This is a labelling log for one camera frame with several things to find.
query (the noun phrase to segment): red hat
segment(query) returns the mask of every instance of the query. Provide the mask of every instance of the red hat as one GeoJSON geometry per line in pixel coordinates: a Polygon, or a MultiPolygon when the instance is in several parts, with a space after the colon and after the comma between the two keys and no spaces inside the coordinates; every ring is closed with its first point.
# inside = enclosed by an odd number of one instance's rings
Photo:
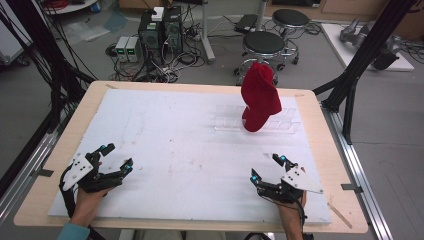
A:
{"type": "Polygon", "coordinates": [[[273,75],[268,65],[254,62],[244,77],[241,95],[247,106],[242,119],[249,132],[258,131],[269,116],[281,112],[280,98],[272,84],[273,75]]]}

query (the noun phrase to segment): round stool seat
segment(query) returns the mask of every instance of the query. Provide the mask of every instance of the round stool seat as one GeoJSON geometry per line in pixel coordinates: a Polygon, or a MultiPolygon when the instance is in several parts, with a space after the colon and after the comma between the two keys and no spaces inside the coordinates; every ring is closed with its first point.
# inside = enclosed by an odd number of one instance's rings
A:
{"type": "Polygon", "coordinates": [[[301,28],[309,23],[309,18],[296,10],[280,9],[272,14],[272,21],[283,28],[301,28]]]}
{"type": "Polygon", "coordinates": [[[276,34],[257,31],[243,38],[243,45],[252,53],[277,54],[284,49],[284,41],[276,34]]]}

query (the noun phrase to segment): black pole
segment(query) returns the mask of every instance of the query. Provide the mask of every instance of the black pole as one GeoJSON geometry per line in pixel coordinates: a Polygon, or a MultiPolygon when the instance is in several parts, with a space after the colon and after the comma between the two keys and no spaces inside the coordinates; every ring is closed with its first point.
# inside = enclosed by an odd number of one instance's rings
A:
{"type": "Polygon", "coordinates": [[[313,90],[318,95],[333,88],[330,96],[322,102],[322,106],[332,112],[338,112],[340,104],[347,97],[343,136],[349,144],[352,144],[350,132],[356,85],[415,2],[416,0],[389,1],[346,70],[338,78],[313,90]]]}

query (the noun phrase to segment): sleeve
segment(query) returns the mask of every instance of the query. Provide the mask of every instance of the sleeve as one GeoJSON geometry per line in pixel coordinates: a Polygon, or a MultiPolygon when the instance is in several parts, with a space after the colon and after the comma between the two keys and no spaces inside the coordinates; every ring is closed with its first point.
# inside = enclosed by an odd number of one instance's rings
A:
{"type": "Polygon", "coordinates": [[[57,240],[86,240],[89,234],[88,228],[66,223],[57,240]]]}

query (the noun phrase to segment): desk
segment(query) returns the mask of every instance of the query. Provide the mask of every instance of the desk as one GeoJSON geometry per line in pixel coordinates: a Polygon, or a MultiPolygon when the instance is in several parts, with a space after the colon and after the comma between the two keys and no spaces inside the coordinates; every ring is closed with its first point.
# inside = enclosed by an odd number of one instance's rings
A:
{"type": "MultiPolygon", "coordinates": [[[[44,169],[53,170],[51,177],[38,177],[15,216],[19,226],[62,226],[65,217],[48,216],[49,208],[58,191],[59,178],[95,115],[108,89],[133,89],[149,91],[232,93],[239,94],[239,87],[156,84],[97,81],[91,84],[58,141],[44,169]]],[[[321,174],[328,206],[333,222],[328,225],[305,225],[306,232],[364,233],[368,230],[362,210],[353,191],[343,191],[340,184],[349,183],[339,153],[312,91],[278,89],[280,96],[294,97],[302,116],[316,166],[321,174]]],[[[184,229],[246,232],[281,232],[282,227],[270,223],[219,222],[219,221],[170,221],[148,219],[97,219],[94,227],[130,229],[184,229]]]]}

